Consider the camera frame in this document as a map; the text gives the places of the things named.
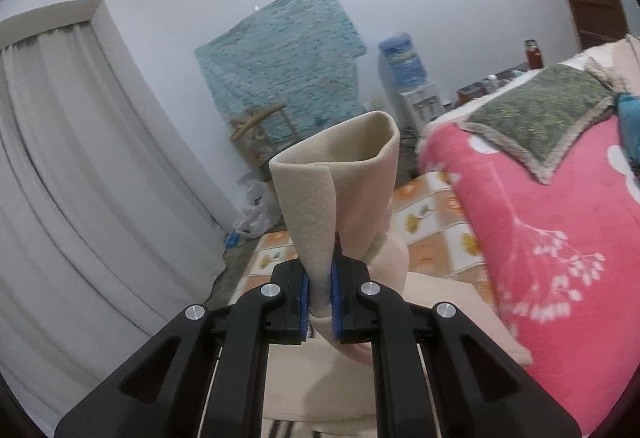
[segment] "pink blanket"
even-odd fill
[[[549,186],[452,124],[420,155],[423,172],[449,174],[500,316],[533,354],[529,373],[584,434],[606,417],[640,362],[640,186],[616,122],[587,131]]]

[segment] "curtain fold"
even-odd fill
[[[2,50],[0,143],[0,368],[50,430],[207,298],[225,267],[223,234],[88,23]]]

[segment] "green pillow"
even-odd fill
[[[494,98],[462,122],[545,185],[576,139],[607,118],[614,97],[588,73],[558,64]]]

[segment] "floor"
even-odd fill
[[[416,138],[410,132],[403,131],[400,141],[400,151],[398,154],[398,173],[396,175],[395,189],[402,187],[405,183],[410,182],[417,176],[415,144]],[[284,221],[273,227],[269,232],[277,232],[286,230],[287,226]],[[242,277],[242,272],[246,264],[249,262],[255,247],[258,245],[260,238],[249,240],[242,246],[236,248],[228,248],[225,252],[224,259],[226,262],[226,270],[216,279],[211,290],[211,295],[206,301],[209,309],[222,308],[228,304],[229,299],[233,295],[236,285]]]

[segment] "metal pivot bolt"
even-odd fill
[[[444,317],[445,319],[449,319],[456,314],[456,307],[451,303],[440,303],[436,308],[436,312],[440,317]]]
[[[199,304],[194,304],[189,306],[185,311],[184,315],[187,319],[191,319],[192,321],[197,321],[200,319],[205,313],[205,309]]]
[[[280,293],[280,287],[275,283],[267,283],[260,288],[260,293],[265,297],[276,297]]]
[[[360,291],[364,295],[375,295],[380,293],[380,285],[378,283],[374,283],[373,281],[367,281],[360,285]]]

